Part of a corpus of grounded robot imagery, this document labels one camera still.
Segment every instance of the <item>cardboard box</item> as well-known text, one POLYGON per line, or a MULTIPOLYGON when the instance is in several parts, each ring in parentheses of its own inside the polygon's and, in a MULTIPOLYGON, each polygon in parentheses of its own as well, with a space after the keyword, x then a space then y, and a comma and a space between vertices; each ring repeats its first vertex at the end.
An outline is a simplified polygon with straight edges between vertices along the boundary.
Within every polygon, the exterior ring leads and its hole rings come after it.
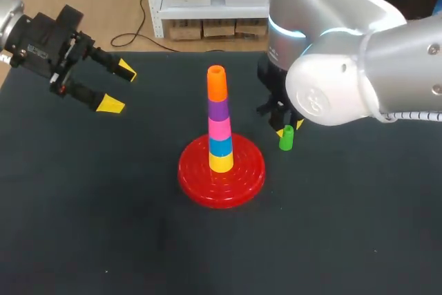
POLYGON ((204 37, 234 36, 235 20, 233 19, 203 20, 202 29, 204 31, 204 37))
POLYGON ((265 36, 267 34, 267 19, 238 19, 235 33, 257 37, 265 36))
POLYGON ((174 41, 201 39, 201 20, 172 20, 169 38, 174 41))

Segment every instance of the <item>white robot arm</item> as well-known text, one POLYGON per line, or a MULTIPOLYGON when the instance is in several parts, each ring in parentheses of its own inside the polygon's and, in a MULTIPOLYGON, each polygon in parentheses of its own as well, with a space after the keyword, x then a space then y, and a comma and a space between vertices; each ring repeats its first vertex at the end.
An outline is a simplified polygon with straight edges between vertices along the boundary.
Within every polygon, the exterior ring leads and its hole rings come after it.
POLYGON ((259 111, 327 126, 369 116, 442 121, 440 45, 442 17, 407 23, 384 0, 270 0, 258 76, 272 97, 259 111))

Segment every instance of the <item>green block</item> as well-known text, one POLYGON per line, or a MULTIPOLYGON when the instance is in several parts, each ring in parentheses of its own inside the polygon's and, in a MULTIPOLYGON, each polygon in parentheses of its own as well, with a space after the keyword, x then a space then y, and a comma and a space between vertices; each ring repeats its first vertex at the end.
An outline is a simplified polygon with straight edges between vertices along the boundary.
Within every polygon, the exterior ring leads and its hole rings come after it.
POLYGON ((293 148, 293 138, 295 135, 295 130, 292 126, 286 125, 284 131, 282 132, 282 137, 279 139, 279 149, 283 151, 290 151, 293 148))

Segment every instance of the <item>black table surface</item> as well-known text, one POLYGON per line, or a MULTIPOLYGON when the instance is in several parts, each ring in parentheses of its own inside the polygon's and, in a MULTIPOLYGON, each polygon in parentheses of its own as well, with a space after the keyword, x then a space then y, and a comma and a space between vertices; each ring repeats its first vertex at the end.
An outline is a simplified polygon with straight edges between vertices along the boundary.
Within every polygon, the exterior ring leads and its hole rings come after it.
POLYGON ((0 293, 440 294, 442 125, 306 123, 282 152, 255 108, 258 53, 127 53, 127 84, 92 62, 76 78, 126 102, 93 113, 13 70, 0 91, 0 293), (233 130, 267 180, 214 210, 177 183, 206 133, 206 70, 227 70, 233 130))

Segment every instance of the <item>orange ring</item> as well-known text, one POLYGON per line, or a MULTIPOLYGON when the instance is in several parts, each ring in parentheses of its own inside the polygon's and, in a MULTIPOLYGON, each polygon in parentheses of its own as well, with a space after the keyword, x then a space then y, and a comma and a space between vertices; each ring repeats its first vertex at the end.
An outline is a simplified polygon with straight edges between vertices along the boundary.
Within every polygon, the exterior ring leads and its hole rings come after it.
POLYGON ((212 102, 226 100, 227 80, 224 67, 214 65, 207 70, 207 96, 212 102))

